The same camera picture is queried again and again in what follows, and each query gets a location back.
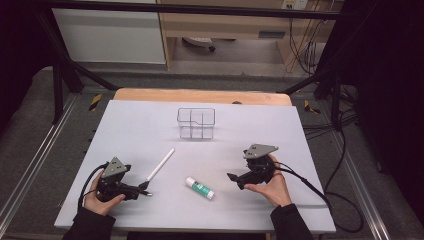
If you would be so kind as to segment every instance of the glue stick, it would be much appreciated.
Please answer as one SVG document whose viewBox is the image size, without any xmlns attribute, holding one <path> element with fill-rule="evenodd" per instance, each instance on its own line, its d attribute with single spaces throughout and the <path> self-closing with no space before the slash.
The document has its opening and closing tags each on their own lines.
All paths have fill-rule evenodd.
<svg viewBox="0 0 424 240">
<path fill-rule="evenodd" d="M 194 180 L 191 177 L 188 177 L 186 179 L 186 185 L 192 188 L 193 190 L 195 190 L 196 192 L 200 193 L 202 196 L 206 197 L 209 200 L 211 200 L 213 195 L 215 194 L 208 187 L 199 183 L 198 181 Z"/>
</svg>

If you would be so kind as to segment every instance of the white marker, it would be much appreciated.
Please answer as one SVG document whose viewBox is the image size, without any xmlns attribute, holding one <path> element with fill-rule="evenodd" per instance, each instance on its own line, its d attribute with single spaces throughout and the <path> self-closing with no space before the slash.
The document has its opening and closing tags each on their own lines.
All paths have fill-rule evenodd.
<svg viewBox="0 0 424 240">
<path fill-rule="evenodd" d="M 165 158 L 159 163 L 159 165 L 155 168 L 155 170 L 153 170 L 152 173 L 150 173 L 150 175 L 147 177 L 146 181 L 150 182 L 150 180 L 152 180 L 152 178 L 156 175 L 156 173 L 159 171 L 159 169 L 165 164 L 165 162 L 171 157 L 171 155 L 175 152 L 175 149 L 171 149 L 171 151 L 169 151 L 169 153 L 165 156 Z"/>
</svg>

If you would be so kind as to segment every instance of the white tabletop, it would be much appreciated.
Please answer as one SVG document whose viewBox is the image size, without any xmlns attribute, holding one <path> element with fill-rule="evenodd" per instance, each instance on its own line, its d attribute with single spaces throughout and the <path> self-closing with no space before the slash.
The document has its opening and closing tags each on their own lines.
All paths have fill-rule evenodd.
<svg viewBox="0 0 424 240">
<path fill-rule="evenodd" d="M 214 108 L 214 138 L 181 139 L 177 113 L 182 107 Z M 153 196 L 140 195 L 110 212 L 117 219 L 115 227 L 132 231 L 272 231 L 269 215 L 273 206 L 257 193 L 239 190 L 227 177 L 227 173 L 249 171 L 242 151 L 253 143 L 278 146 L 273 155 L 322 191 L 295 107 L 110 101 L 55 226 L 72 225 L 79 193 L 97 166 L 116 156 L 132 165 L 122 182 L 137 186 L 174 148 L 175 153 L 149 185 Z M 334 232 L 322 199 L 296 177 L 285 176 L 292 200 L 311 232 Z M 215 191 L 212 200 L 188 188 L 187 177 Z"/>
</svg>

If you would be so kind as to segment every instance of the sleeve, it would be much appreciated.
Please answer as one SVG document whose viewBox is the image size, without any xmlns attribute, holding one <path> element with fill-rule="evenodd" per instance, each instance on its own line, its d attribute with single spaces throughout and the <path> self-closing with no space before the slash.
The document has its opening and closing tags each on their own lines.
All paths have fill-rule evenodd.
<svg viewBox="0 0 424 240">
<path fill-rule="evenodd" d="M 62 240 L 110 240 L 115 219 L 81 208 Z"/>
<path fill-rule="evenodd" d="M 277 240 L 313 239 L 296 205 L 278 206 L 271 213 Z"/>
</svg>

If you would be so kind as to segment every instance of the white cabinet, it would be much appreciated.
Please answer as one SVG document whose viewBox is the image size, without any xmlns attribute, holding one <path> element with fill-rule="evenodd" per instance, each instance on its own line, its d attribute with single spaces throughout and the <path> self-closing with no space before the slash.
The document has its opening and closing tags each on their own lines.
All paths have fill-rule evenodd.
<svg viewBox="0 0 424 240">
<path fill-rule="evenodd" d="M 156 3 L 155 0 L 125 2 Z M 71 58 L 78 62 L 165 64 L 157 13 L 53 9 Z"/>
</svg>

